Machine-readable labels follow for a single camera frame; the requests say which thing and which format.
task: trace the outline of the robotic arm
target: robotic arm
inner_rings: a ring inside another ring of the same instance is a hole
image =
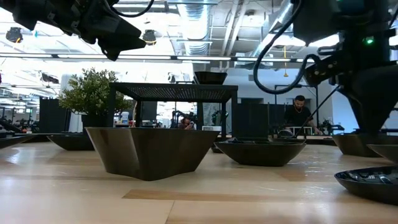
[[[111,6],[118,0],[0,0],[0,7],[14,20],[34,30],[38,21],[58,27],[67,35],[79,35],[85,42],[101,47],[115,61],[121,51],[146,46],[141,31],[118,16]]]
[[[329,79],[339,85],[353,109],[361,132],[376,134],[398,101],[398,65],[390,61],[388,0],[290,0],[291,19],[261,52],[254,66],[254,81],[263,91],[281,94],[290,91],[304,78],[316,86]],[[320,47],[319,56],[308,55],[296,80],[283,90],[270,90],[258,82],[257,69],[273,42],[291,24],[294,36],[307,45],[338,33],[340,42]],[[315,63],[305,68],[309,58]]]

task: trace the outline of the black robotic arm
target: black robotic arm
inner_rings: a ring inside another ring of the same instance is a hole
[[[85,42],[101,47],[115,61],[124,50],[146,46],[141,31],[118,16],[111,6],[115,0],[0,0],[0,7],[12,13],[15,22],[34,30],[38,21],[76,34]]]

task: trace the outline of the green indicator light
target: green indicator light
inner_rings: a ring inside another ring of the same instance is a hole
[[[371,45],[371,44],[374,43],[374,37],[367,37],[367,38],[363,39],[363,42],[364,42],[366,45]]]

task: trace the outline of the dark metal tray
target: dark metal tray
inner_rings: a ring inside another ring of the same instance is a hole
[[[335,174],[350,193],[377,202],[398,205],[398,167],[348,170]]]

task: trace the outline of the black shirt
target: black shirt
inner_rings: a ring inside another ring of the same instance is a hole
[[[311,116],[311,111],[305,106],[301,109],[296,109],[295,106],[290,105],[285,111],[285,121],[288,125],[301,127],[309,116]]]

